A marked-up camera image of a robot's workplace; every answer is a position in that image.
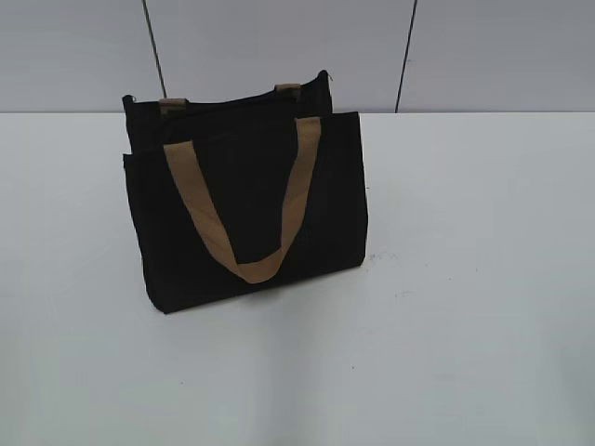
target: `tote bag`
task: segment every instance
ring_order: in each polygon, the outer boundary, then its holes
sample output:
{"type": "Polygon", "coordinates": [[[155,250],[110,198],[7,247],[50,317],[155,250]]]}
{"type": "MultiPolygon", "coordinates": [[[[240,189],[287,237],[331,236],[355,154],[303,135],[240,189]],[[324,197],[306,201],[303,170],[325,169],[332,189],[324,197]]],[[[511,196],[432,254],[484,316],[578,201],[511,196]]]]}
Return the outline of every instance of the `tote bag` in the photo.
{"type": "Polygon", "coordinates": [[[132,136],[128,126],[128,201],[158,309],[361,265],[367,210],[359,115],[331,113],[326,82],[316,86],[325,77],[305,84],[314,85],[312,96],[292,85],[268,94],[266,104],[254,105],[260,97],[190,111],[181,101],[176,117],[167,111],[163,120],[157,106],[155,128],[137,126],[132,136]]]}

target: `black tote bag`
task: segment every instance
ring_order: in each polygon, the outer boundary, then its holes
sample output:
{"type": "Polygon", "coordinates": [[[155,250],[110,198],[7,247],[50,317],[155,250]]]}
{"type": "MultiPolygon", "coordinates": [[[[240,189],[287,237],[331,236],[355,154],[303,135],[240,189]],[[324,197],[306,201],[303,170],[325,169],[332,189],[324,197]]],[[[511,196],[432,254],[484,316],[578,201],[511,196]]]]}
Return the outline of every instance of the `black tote bag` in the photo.
{"type": "Polygon", "coordinates": [[[182,113],[124,155],[147,293],[164,313],[364,260],[358,114],[263,114],[182,113]]]}

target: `white surface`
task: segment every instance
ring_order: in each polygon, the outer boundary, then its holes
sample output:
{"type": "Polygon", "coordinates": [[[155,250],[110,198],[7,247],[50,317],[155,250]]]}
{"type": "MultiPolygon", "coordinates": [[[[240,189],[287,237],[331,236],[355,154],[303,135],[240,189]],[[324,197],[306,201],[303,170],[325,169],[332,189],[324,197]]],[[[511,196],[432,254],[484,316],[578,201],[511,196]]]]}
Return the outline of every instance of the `white surface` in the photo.
{"type": "Polygon", "coordinates": [[[394,111],[412,0],[148,5],[170,97],[242,98],[327,69],[336,110],[394,111]]]}
{"type": "Polygon", "coordinates": [[[592,0],[419,2],[401,109],[595,111],[592,0]]]}
{"type": "Polygon", "coordinates": [[[164,316],[123,115],[0,116],[0,444],[595,444],[595,115],[362,127],[362,268],[164,316]]]}

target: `tan handle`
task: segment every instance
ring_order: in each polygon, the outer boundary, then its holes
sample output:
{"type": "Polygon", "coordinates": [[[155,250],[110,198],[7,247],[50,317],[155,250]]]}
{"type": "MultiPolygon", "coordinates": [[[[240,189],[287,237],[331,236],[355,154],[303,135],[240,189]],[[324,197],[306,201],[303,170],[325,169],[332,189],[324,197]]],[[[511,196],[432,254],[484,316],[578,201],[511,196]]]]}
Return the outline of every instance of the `tan handle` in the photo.
{"type": "Polygon", "coordinates": [[[299,102],[301,98],[301,84],[277,84],[275,86],[275,91],[279,93],[280,91],[284,90],[291,90],[291,94],[299,102]]]}
{"type": "Polygon", "coordinates": [[[169,112],[178,112],[186,109],[186,103],[188,102],[185,98],[163,98],[159,99],[159,111],[162,116],[167,115],[169,112]]]}
{"type": "Polygon", "coordinates": [[[164,146],[171,175],[206,249],[217,262],[248,283],[267,281],[277,273],[304,219],[322,131],[320,118],[296,119],[296,130],[297,156],[289,173],[283,200],[281,248],[262,260],[251,263],[237,263],[235,259],[227,231],[206,186],[192,141],[164,146]]]}

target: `bag strap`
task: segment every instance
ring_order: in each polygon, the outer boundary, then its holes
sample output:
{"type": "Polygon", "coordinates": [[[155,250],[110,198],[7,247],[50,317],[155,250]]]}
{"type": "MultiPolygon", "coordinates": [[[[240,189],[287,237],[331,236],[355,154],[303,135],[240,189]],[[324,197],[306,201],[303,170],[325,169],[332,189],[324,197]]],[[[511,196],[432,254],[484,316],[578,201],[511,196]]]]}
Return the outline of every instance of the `bag strap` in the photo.
{"type": "Polygon", "coordinates": [[[237,263],[230,239],[219,219],[192,141],[164,145],[165,157],[192,223],[210,255],[248,283],[273,277],[301,228],[306,213],[312,172],[322,132],[320,118],[296,119],[297,156],[289,173],[283,200],[281,247],[262,260],[237,263]]]}
{"type": "Polygon", "coordinates": [[[185,98],[163,98],[159,99],[159,111],[162,116],[166,116],[169,112],[178,112],[186,110],[188,100],[185,98]]]}
{"type": "Polygon", "coordinates": [[[296,102],[299,102],[299,99],[301,98],[301,84],[277,84],[275,86],[275,93],[285,90],[291,90],[291,95],[296,102]]]}

